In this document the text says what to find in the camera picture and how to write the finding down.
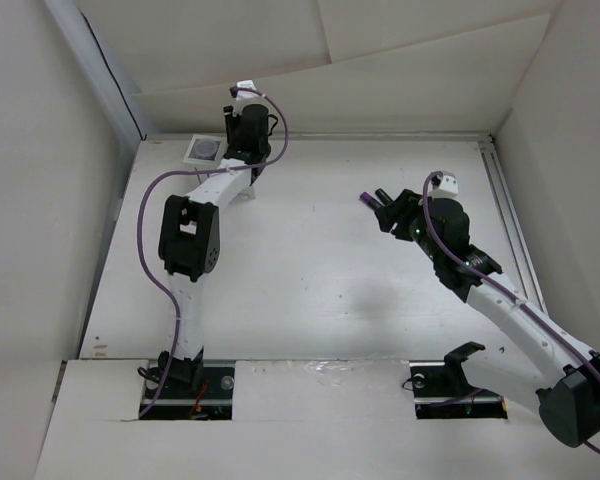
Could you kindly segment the purple highlighter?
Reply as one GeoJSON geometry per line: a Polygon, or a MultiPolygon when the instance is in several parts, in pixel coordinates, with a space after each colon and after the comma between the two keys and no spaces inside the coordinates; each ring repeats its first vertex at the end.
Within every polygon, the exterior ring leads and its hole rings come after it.
{"type": "Polygon", "coordinates": [[[361,193],[359,200],[372,211],[377,211],[383,207],[383,205],[368,192],[361,193]]]}

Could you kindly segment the clear jar of paper clips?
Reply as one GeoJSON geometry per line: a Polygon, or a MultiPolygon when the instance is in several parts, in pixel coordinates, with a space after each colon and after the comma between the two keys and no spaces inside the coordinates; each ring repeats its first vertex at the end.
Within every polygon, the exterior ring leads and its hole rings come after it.
{"type": "Polygon", "coordinates": [[[219,143],[209,139],[197,139],[191,149],[191,157],[195,159],[213,161],[216,158],[219,143]]]}

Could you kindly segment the pink highlighter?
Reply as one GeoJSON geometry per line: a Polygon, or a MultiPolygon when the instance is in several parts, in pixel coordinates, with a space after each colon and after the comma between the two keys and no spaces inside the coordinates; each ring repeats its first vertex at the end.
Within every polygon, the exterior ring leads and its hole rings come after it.
{"type": "Polygon", "coordinates": [[[379,200],[379,202],[384,206],[389,205],[394,202],[394,200],[391,198],[391,196],[381,188],[375,190],[375,195],[376,195],[377,199],[379,200]]]}

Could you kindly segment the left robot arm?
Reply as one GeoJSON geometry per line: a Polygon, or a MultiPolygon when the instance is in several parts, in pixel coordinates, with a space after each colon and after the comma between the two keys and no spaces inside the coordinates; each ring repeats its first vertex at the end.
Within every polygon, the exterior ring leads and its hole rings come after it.
{"type": "Polygon", "coordinates": [[[252,192],[260,164],[271,152],[267,107],[252,104],[237,113],[228,106],[224,113],[228,144],[219,166],[237,170],[211,174],[187,195],[168,197],[158,243],[179,307],[174,350],[161,353],[158,365],[166,375],[165,387],[185,397],[196,394],[203,382],[202,293],[220,257],[220,212],[237,196],[252,192]]]}

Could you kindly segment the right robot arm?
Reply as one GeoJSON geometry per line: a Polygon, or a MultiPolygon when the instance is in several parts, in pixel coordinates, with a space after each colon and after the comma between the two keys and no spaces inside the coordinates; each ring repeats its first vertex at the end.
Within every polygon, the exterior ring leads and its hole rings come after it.
{"type": "Polygon", "coordinates": [[[515,292],[501,266],[471,243],[470,220],[459,202],[424,199],[411,190],[396,199],[377,190],[360,200],[382,232],[417,244],[440,283],[494,323],[536,368],[522,373],[503,352],[467,342],[445,357],[445,387],[456,394],[472,387],[495,391],[537,412],[564,445],[589,446],[600,433],[600,352],[515,292]]]}

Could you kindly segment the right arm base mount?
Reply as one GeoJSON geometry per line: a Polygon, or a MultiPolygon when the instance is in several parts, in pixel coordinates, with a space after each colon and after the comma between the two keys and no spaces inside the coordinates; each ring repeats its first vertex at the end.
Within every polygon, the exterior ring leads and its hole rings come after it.
{"type": "Polygon", "coordinates": [[[506,420],[504,399],[496,393],[471,385],[463,363],[484,345],[467,342],[447,353],[442,360],[409,362],[409,376],[401,388],[413,394],[417,420],[506,420]]]}

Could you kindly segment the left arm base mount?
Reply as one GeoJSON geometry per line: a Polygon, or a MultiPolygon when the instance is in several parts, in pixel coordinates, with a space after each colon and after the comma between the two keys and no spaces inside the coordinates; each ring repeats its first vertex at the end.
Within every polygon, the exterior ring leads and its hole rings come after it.
{"type": "Polygon", "coordinates": [[[235,363],[212,361],[204,364],[199,386],[191,390],[186,384],[167,380],[158,399],[145,414],[158,390],[160,371],[150,363],[144,377],[139,406],[141,420],[228,421],[233,416],[235,363]]]}

